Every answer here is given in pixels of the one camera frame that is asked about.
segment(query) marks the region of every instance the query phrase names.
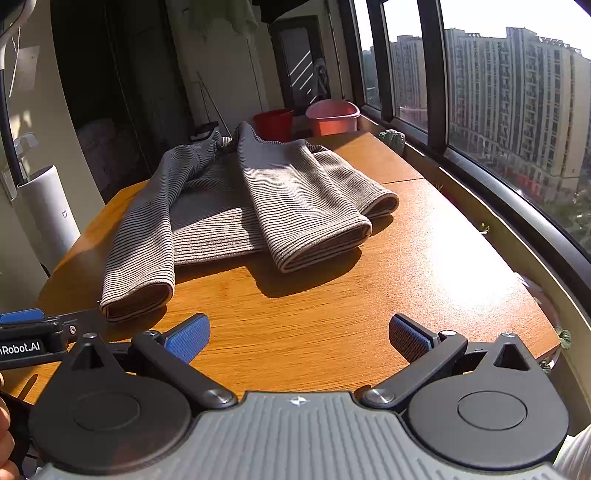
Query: red bucket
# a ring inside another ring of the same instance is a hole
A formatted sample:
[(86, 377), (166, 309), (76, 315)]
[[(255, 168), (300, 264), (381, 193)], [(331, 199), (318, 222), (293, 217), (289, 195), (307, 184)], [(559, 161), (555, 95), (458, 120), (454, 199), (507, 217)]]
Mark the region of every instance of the red bucket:
[(256, 133), (263, 140), (291, 141), (291, 120), (293, 110), (284, 108), (270, 112), (259, 113), (254, 116)]

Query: black cable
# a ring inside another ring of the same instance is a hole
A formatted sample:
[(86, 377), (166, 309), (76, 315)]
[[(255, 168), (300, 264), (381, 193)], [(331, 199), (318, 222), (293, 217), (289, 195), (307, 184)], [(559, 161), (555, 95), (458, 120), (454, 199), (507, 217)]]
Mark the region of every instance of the black cable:
[(8, 160), (8, 168), (12, 175), (14, 186), (18, 187), (25, 183), (22, 176), (21, 167), (18, 163), (17, 151), (14, 148), (12, 140), (12, 131), (10, 130), (10, 117), (8, 116), (8, 103), (6, 98), (6, 88), (4, 86), (4, 69), (0, 70), (0, 135), (2, 135), (2, 146)]

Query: striped sweater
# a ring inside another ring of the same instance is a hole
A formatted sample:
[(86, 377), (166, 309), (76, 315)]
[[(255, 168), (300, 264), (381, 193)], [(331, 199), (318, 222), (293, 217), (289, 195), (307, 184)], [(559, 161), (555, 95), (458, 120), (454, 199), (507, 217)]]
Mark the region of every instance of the striped sweater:
[(369, 219), (395, 193), (336, 153), (305, 140), (234, 139), (167, 151), (125, 213), (109, 253), (100, 308), (111, 322), (157, 309), (174, 294), (174, 266), (268, 251), (290, 272), (362, 244)]

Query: table surface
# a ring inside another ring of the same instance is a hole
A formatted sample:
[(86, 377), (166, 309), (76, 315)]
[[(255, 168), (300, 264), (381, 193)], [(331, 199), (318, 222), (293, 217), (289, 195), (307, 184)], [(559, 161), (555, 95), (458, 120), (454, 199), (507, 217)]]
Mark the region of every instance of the table surface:
[[(211, 339), (191, 363), (241, 396), (245, 390), (354, 390), (407, 365), (388, 341), (388, 322), (405, 313), (438, 332), (492, 341), (515, 332), (537, 358), (558, 345), (536, 302), (486, 239), (435, 187), (366, 132), (316, 138), (398, 193), (399, 208), (373, 235), (337, 258), (291, 274), (266, 254), (183, 266), (165, 309), (109, 330), (123, 340), (166, 331), (195, 312)], [(96, 307), (103, 268), (137, 184), (121, 190), (84, 231), (43, 287), (46, 314)], [(33, 402), (57, 364), (5, 372), (18, 394), (33, 374)]]

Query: blue gripper pad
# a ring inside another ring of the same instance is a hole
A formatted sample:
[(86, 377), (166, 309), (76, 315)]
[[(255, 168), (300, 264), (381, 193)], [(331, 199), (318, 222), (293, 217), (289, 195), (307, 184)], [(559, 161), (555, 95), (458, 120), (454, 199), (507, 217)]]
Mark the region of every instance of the blue gripper pad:
[(163, 334), (163, 340), (166, 350), (188, 364), (209, 342), (209, 319), (196, 313)]
[(20, 312), (0, 313), (0, 323), (32, 322), (44, 320), (45, 314), (40, 309), (21, 310)]
[(410, 364), (435, 346), (432, 332), (400, 314), (390, 320), (388, 335), (390, 344)]

